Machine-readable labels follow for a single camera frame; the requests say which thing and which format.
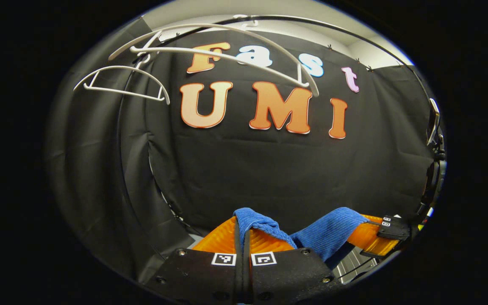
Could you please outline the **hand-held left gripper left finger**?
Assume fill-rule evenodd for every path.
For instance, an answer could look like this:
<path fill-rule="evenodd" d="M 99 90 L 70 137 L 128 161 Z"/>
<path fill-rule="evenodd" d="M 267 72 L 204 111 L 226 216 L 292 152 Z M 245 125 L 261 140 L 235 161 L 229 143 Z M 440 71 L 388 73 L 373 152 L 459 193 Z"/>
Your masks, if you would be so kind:
<path fill-rule="evenodd" d="M 145 286 L 177 305 L 235 305 L 242 287 L 237 233 L 233 216 L 195 246 L 175 249 Z"/>

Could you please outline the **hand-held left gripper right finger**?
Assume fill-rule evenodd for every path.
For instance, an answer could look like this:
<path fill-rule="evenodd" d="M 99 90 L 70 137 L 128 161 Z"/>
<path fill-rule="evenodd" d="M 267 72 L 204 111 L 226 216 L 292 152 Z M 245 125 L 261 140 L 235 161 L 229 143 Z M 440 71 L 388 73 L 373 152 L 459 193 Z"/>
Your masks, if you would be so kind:
<path fill-rule="evenodd" d="M 252 228 L 247 232 L 249 290 L 254 305 L 319 305 L 341 282 L 309 247 L 294 248 Z"/>

